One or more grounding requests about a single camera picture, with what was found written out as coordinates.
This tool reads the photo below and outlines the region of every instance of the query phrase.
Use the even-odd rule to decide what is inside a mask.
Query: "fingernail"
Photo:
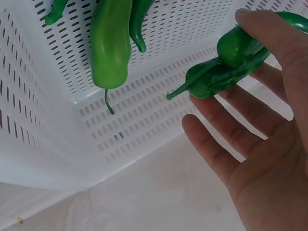
[[[238,9],[238,10],[235,12],[235,14],[236,14],[236,15],[245,15],[245,14],[248,14],[248,13],[250,13],[250,12],[251,12],[251,10],[249,10],[249,9],[241,8],[241,9]]]

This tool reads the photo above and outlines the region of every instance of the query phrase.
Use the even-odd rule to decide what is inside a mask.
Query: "finger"
[[[269,11],[238,11],[236,19],[239,25],[262,42],[281,64],[288,102],[303,145],[308,151],[308,35]]]
[[[238,85],[222,92],[220,95],[252,126],[267,137],[271,137],[278,128],[287,122],[279,113]]]
[[[282,67],[308,48],[307,35],[273,12],[239,9],[235,18],[243,30],[275,55]]]
[[[186,115],[182,125],[193,146],[227,186],[230,176],[240,162],[216,142],[194,115]]]
[[[280,70],[264,63],[251,74],[251,77],[265,85],[285,103],[288,103],[283,85],[282,72]]]
[[[191,96],[191,101],[222,137],[244,157],[248,157],[251,150],[263,141],[231,116],[215,98],[200,100]]]

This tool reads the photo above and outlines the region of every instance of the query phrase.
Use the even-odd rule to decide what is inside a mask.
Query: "plastic vegetable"
[[[54,0],[51,12],[45,17],[45,24],[52,25],[62,16],[68,0]]]
[[[246,65],[232,69],[225,64],[215,65],[200,78],[187,87],[188,92],[196,98],[206,99],[226,90],[242,78],[255,71],[270,55],[266,48],[262,48]],[[208,62],[197,64],[186,74],[186,81],[208,65]]]
[[[131,56],[129,17],[132,0],[101,0],[92,15],[90,40],[92,46],[92,78],[96,86],[106,89],[120,87],[128,76]]]
[[[308,19],[289,12],[277,12],[289,24],[308,33]],[[225,34],[217,45],[218,57],[193,66],[186,74],[185,83],[167,99],[188,90],[193,96],[206,99],[224,91],[254,72],[270,52],[239,26]]]
[[[307,28],[307,19],[290,12],[276,12],[286,22],[302,30]],[[220,60],[232,68],[246,64],[263,45],[248,35],[239,26],[226,33],[217,43],[217,53]]]
[[[142,37],[142,23],[154,0],[133,0],[129,21],[129,33],[141,53],[146,52],[146,45]]]

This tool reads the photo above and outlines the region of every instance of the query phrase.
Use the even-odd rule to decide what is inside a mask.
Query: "small stain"
[[[222,207],[220,206],[220,205],[217,205],[216,207],[215,207],[215,210],[216,210],[216,212],[217,213],[221,213],[222,212]]]
[[[21,225],[24,223],[24,219],[22,219],[22,218],[20,218],[20,217],[17,218],[17,221],[18,221],[18,223],[21,224]]]

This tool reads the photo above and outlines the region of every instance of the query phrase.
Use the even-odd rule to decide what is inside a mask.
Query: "rectangular hole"
[[[6,116],[6,118],[7,118],[7,122],[8,122],[8,132],[10,134],[11,133],[10,118],[9,118],[9,116]]]

